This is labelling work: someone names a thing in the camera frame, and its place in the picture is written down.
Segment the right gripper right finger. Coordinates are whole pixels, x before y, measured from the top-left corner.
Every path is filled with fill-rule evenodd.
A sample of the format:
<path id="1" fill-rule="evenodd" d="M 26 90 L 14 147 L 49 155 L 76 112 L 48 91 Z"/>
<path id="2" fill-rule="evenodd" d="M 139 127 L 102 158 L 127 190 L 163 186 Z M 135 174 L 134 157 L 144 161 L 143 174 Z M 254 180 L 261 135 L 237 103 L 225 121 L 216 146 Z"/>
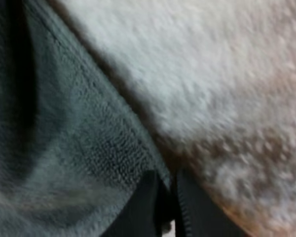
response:
<path id="1" fill-rule="evenodd" d="M 238 227 L 186 170 L 176 175 L 177 237 L 243 237 Z"/>

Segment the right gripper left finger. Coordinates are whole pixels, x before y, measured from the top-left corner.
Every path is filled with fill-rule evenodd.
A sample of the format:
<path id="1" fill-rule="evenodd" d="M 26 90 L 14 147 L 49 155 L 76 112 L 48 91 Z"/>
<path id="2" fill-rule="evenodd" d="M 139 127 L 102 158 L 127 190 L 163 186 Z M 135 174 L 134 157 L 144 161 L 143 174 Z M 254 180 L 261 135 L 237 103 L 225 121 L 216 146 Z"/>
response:
<path id="1" fill-rule="evenodd" d="M 174 219 L 173 199 L 156 171 L 145 172 L 104 237 L 161 237 Z"/>

